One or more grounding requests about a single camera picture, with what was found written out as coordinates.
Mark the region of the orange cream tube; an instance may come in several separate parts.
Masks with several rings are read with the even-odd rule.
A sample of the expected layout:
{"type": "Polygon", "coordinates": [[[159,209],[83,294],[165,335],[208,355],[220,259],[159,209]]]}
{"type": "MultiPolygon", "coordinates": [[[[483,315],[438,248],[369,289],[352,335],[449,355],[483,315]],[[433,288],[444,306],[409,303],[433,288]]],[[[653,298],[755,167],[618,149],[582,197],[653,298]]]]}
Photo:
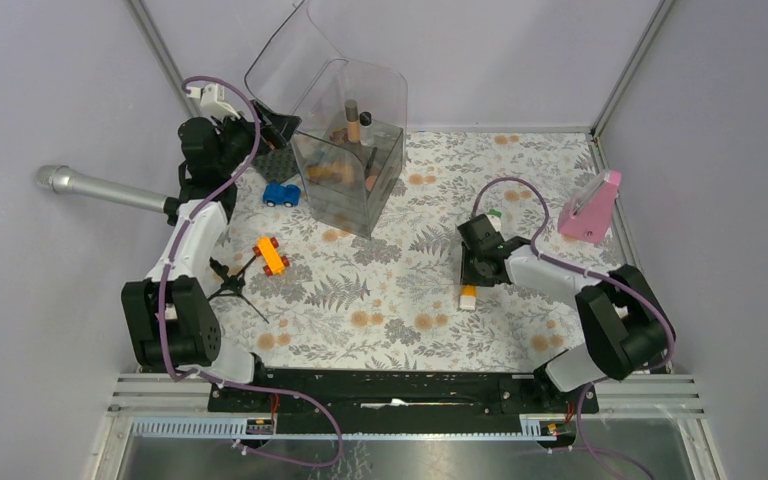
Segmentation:
{"type": "Polygon", "coordinates": [[[476,308],[477,288],[474,285],[463,285],[459,296],[458,309],[472,312],[476,308]]]}

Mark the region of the beige makeup sponge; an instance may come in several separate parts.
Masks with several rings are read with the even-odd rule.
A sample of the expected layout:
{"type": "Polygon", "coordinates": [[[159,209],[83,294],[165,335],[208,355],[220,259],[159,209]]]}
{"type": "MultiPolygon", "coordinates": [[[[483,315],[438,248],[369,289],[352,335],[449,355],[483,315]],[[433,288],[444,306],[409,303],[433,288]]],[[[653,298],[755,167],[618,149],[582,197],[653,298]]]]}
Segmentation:
{"type": "Polygon", "coordinates": [[[352,185],[355,182],[354,167],[350,163],[330,163],[318,167],[316,179],[321,184],[352,185]]]}

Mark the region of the orange round sponge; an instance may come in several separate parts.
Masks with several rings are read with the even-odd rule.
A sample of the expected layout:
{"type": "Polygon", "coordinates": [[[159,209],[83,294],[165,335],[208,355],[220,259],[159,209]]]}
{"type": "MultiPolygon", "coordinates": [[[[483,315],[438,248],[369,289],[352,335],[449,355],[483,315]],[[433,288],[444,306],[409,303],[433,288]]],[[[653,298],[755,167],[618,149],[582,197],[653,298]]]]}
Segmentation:
{"type": "Polygon", "coordinates": [[[378,176],[377,175],[370,175],[370,176],[368,176],[365,179],[365,182],[364,182],[365,190],[368,193],[371,193],[374,190],[377,181],[378,181],[378,176]]]}

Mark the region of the clear acrylic organizer box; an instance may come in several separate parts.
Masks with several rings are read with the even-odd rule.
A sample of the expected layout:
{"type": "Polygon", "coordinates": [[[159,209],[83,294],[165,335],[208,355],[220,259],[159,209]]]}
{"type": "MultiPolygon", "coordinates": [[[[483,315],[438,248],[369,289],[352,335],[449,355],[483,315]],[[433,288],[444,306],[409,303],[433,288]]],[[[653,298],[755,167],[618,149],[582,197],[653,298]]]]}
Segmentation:
{"type": "Polygon", "coordinates": [[[295,2],[246,72],[244,84],[268,109],[301,119],[290,145],[313,218],[371,238],[404,165],[408,85],[395,70],[342,53],[315,24],[316,5],[295,2]],[[357,101],[360,113],[372,114],[372,147],[347,140],[348,99],[357,101]],[[370,175],[378,181],[368,193],[364,169],[373,147],[378,152],[370,175]],[[354,167],[355,182],[319,183],[318,167],[337,162],[354,167]]]}

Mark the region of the beige foundation tube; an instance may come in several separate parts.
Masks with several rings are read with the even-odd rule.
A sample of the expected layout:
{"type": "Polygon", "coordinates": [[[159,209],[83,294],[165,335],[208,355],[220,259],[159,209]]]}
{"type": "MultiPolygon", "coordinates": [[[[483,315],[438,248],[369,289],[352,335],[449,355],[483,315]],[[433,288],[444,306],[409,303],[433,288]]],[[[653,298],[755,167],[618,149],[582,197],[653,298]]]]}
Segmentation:
{"type": "Polygon", "coordinates": [[[344,113],[347,122],[347,140],[353,144],[360,143],[360,111],[354,99],[344,103],[344,113]]]}

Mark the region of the black mascara stick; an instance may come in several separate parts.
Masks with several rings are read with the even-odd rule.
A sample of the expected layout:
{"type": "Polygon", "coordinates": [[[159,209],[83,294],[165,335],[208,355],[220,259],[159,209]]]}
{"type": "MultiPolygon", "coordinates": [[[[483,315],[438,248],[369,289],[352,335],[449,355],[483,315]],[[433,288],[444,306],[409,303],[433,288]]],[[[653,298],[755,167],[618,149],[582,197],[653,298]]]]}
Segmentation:
{"type": "Polygon", "coordinates": [[[366,164],[365,164],[365,169],[364,169],[364,175],[365,176],[369,176],[370,175],[370,173],[371,173],[371,171],[373,169],[373,166],[375,164],[375,157],[377,156],[377,152],[378,152],[378,148],[377,147],[373,147],[371,149],[370,154],[369,154],[368,159],[367,159],[366,164]]]}

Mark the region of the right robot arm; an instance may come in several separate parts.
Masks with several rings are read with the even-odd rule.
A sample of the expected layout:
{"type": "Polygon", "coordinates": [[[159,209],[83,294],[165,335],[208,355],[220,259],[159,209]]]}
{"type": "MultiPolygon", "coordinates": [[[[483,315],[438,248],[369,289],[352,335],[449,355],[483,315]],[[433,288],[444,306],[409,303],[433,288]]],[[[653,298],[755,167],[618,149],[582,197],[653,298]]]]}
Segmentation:
{"type": "Polygon", "coordinates": [[[533,396],[543,410],[561,410],[585,384],[623,380],[674,346],[675,332],[637,268],[624,265],[602,274],[553,259],[528,239],[504,238],[485,214],[457,231],[463,283],[539,290],[578,314],[583,344],[534,372],[533,396]]]}

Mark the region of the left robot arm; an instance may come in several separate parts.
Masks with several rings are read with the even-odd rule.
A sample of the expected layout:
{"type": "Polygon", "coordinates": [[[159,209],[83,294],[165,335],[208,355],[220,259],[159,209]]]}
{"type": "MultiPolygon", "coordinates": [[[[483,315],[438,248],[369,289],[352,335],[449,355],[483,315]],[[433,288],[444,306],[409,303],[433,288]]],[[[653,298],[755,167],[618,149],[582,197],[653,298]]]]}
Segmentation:
{"type": "Polygon", "coordinates": [[[193,76],[182,88],[202,113],[178,129],[181,191],[161,208],[174,229],[146,277],[124,285],[121,302],[140,366],[174,380],[201,377],[232,386],[232,398],[256,411],[269,401],[271,387],[256,375],[256,354],[224,344],[204,285],[210,273],[227,291],[240,284],[212,257],[233,215],[237,179],[258,156],[287,145],[301,120],[216,77],[193,76]]]}

